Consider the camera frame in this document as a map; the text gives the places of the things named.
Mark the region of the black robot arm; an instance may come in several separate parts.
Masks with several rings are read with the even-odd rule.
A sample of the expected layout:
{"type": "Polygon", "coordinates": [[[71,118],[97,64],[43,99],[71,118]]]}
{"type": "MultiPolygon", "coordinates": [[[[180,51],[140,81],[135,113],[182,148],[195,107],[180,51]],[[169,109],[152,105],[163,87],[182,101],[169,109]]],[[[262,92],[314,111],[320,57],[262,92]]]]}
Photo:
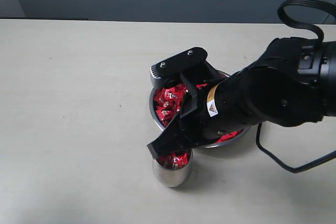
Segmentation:
{"type": "Polygon", "coordinates": [[[151,67],[155,88],[184,84],[177,115],[148,144],[153,158],[212,144],[265,121],[283,127],[335,116],[335,42],[277,38],[253,63],[223,77],[194,47],[151,67]]]}

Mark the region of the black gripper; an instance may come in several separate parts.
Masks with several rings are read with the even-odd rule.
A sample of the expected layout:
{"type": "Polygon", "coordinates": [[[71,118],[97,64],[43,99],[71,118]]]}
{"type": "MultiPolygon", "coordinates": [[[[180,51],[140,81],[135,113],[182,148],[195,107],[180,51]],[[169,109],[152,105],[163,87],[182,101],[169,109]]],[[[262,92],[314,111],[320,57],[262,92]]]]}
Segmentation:
{"type": "Polygon", "coordinates": [[[248,106],[240,73],[221,78],[214,71],[188,70],[180,79],[188,95],[181,111],[147,145],[153,159],[212,144],[226,133],[260,122],[260,116],[248,106]]]}

